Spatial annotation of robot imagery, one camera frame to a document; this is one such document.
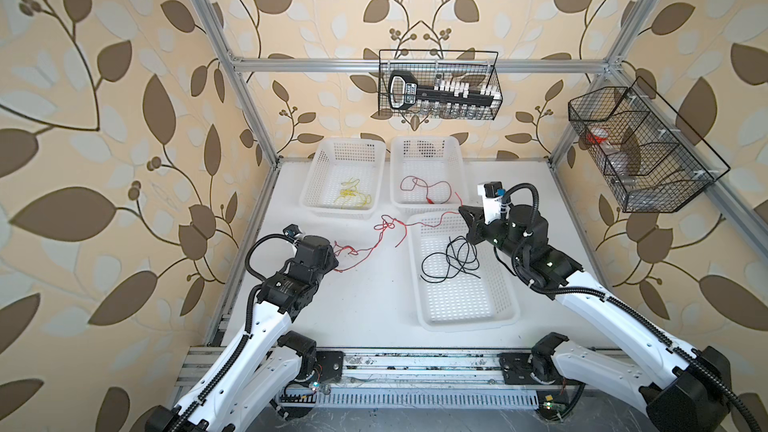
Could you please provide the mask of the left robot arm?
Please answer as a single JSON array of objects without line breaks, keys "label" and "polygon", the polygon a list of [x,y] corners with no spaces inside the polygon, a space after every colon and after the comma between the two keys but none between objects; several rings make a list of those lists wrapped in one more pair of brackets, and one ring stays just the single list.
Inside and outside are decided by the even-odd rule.
[{"label": "left robot arm", "polygon": [[[270,240],[290,244],[294,255],[265,277],[251,257]],[[287,385],[312,379],[316,342],[291,328],[338,265],[327,239],[305,235],[294,224],[258,239],[245,256],[246,271],[258,283],[249,291],[239,336],[176,405],[154,408],[141,429],[244,431]]]}]

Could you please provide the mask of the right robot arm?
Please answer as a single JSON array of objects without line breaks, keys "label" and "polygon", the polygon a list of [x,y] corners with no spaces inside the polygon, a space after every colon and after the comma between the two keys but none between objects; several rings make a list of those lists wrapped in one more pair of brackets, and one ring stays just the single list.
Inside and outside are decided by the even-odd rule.
[{"label": "right robot arm", "polygon": [[659,431],[715,431],[732,412],[751,431],[758,418],[731,388],[728,359],[699,350],[656,326],[604,288],[584,267],[548,240],[548,223],[532,206],[509,208],[488,221],[462,206],[468,242],[486,242],[506,255],[503,264],[531,291],[588,321],[626,355],[621,361],[552,332],[533,348],[546,371],[582,382],[635,407]]}]

